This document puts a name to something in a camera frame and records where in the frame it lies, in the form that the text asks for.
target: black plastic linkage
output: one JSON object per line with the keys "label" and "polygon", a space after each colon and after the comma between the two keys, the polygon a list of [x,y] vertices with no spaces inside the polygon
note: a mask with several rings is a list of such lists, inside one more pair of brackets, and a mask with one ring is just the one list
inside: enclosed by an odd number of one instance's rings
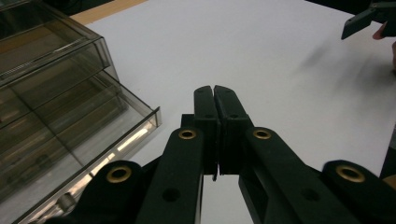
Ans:
{"label": "black plastic linkage", "polygon": [[323,181],[361,223],[396,223],[396,191],[350,161],[327,162]]}
{"label": "black plastic linkage", "polygon": [[372,3],[368,9],[346,21],[341,39],[345,39],[363,28],[371,21],[386,21],[381,35],[396,36],[396,2]]}
{"label": "black plastic linkage", "polygon": [[219,172],[238,175],[244,162],[241,143],[245,130],[253,123],[233,90],[216,86],[214,93],[221,123]]}
{"label": "black plastic linkage", "polygon": [[201,215],[204,137],[194,128],[172,132],[136,224],[192,224]]}
{"label": "black plastic linkage", "polygon": [[214,175],[216,179],[220,122],[210,86],[204,86],[194,92],[194,127],[200,129],[205,137],[205,175]]}
{"label": "black plastic linkage", "polygon": [[248,129],[245,150],[247,164],[269,196],[263,221],[256,224],[360,223],[275,132]]}
{"label": "black plastic linkage", "polygon": [[84,189],[74,210],[46,224],[134,223],[146,192],[144,172],[132,161],[104,166]]}

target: transparent plastic container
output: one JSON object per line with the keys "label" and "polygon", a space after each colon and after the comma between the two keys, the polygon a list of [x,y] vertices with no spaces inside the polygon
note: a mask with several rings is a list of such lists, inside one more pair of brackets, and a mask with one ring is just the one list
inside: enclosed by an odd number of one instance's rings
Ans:
{"label": "transparent plastic container", "polygon": [[77,198],[103,165],[131,155],[160,124],[159,108],[105,71],[15,118],[0,129],[0,223],[62,212],[62,195]]}
{"label": "transparent plastic container", "polygon": [[101,36],[38,1],[0,7],[0,223],[67,212],[65,196],[160,124]]}
{"label": "transparent plastic container", "polygon": [[100,35],[38,1],[0,7],[0,27],[0,86],[87,45],[80,57],[118,79]]}

